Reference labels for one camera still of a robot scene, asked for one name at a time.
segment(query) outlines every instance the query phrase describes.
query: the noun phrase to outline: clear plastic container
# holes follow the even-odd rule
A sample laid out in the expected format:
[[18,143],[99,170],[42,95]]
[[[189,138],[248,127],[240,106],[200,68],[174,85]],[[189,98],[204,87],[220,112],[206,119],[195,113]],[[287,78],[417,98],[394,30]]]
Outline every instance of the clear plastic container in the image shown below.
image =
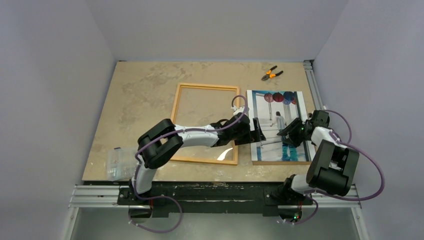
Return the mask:
[[115,148],[107,155],[107,180],[118,181],[130,179],[136,172],[136,147]]

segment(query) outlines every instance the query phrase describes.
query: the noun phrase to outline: white wall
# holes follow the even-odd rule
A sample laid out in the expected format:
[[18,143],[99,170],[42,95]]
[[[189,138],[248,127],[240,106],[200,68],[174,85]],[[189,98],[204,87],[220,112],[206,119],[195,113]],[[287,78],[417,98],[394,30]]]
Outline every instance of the white wall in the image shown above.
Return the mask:
[[[371,239],[424,234],[423,42],[424,1],[349,0],[314,62],[324,104],[346,116],[352,143],[385,173],[382,195],[362,203]],[[345,126],[333,122],[346,139]],[[355,178],[361,196],[380,184],[365,159]]]
[[83,0],[0,1],[1,239],[59,239],[114,65]]
[[314,59],[348,0],[86,0],[119,60]]

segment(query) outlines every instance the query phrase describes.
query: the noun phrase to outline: canvas print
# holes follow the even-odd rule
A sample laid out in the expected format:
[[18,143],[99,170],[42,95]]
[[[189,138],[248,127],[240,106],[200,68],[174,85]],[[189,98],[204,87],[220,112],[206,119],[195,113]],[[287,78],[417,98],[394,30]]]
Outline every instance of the canvas print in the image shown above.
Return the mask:
[[298,147],[283,143],[277,133],[295,118],[307,119],[305,101],[301,91],[248,90],[249,118],[259,119],[266,141],[251,143],[251,159],[258,162],[305,163],[315,156],[311,141]]

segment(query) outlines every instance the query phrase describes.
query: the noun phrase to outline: beige table surface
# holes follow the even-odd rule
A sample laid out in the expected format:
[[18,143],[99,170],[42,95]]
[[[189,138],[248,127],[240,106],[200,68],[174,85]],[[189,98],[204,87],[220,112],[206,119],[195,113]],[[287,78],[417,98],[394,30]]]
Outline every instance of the beige table surface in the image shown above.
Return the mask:
[[[284,73],[262,81],[274,65]],[[314,108],[300,62],[118,62],[82,176],[83,181],[107,181],[108,151],[135,147],[137,139],[170,118],[178,83],[240,86],[246,90],[302,91],[306,110]],[[230,103],[222,106],[228,108]],[[159,168],[155,181],[274,182],[305,174],[309,165],[252,165],[250,145],[238,148],[238,165],[170,161]]]

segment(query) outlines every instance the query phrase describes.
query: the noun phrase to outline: pliers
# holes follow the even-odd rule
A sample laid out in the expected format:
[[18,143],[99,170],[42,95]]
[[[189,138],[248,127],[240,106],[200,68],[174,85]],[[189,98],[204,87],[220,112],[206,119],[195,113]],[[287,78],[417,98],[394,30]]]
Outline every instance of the pliers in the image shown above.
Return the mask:
[[274,77],[280,76],[284,71],[280,71],[279,73],[275,73],[275,74],[271,74],[271,72],[276,69],[277,66],[273,66],[271,67],[271,69],[269,71],[266,72],[266,74],[262,77],[262,81],[268,80],[268,79],[272,79]]

